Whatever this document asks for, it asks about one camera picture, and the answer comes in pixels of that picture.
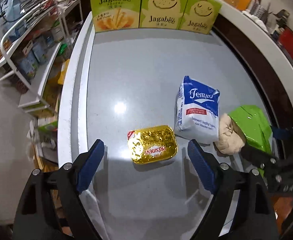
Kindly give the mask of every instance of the beige cloth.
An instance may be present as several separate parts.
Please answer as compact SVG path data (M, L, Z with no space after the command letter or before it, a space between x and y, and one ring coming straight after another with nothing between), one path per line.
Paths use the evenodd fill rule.
M219 121L219 140L216 147L223 154L238 153L246 142L245 135L240 127L227 114L223 114Z

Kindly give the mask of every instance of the green snack box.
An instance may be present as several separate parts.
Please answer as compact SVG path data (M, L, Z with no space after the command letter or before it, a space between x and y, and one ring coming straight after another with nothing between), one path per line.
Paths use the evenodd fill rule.
M142 0L140 28L178 29L187 0Z
M180 30L208 34L221 6L217 0L188 0Z
M91 0L96 32L138 28L141 0Z

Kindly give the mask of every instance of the red label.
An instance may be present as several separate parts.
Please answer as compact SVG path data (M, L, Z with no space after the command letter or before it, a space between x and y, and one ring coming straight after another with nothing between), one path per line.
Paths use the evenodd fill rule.
M144 151L144 154L151 154L151 153L158 153L158 152L163 152L166 150L166 147L165 146L162 146L162 147L151 147L150 149L148 150L145 150Z
M188 114L205 114L206 115L206 110L200 109L200 108L189 108L186 110L186 115Z
M135 131L129 131L128 132L128 140L131 138L132 134L134 133Z

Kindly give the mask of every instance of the jagabee box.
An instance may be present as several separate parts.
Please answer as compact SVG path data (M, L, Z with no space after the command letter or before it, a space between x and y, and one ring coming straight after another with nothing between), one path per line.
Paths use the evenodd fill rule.
M208 34L220 8L221 4L216 0L188 0L180 30Z
M138 28L141 0L91 0L96 32Z
M142 0L140 28L178 29L187 0Z

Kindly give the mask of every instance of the gray table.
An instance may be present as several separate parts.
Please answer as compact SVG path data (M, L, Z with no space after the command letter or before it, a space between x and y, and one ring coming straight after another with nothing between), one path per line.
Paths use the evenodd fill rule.
M263 102L243 66L214 34L136 29L97 33L87 91L88 146L99 138L106 154L94 177L94 190L110 239L190 239L211 200L187 156L188 141L165 162L135 165L127 132L174 126L176 94L185 75L221 92L219 114ZM243 170L240 157L219 162ZM225 221L234 215L238 194Z

